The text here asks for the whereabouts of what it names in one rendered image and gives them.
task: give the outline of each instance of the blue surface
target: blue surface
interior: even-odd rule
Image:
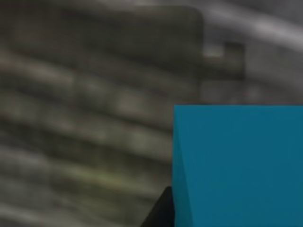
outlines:
[[[303,106],[176,106],[176,227],[303,227]]]

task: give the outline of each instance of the box front face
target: box front face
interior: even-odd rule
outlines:
[[[303,107],[178,106],[196,227],[303,226]]]

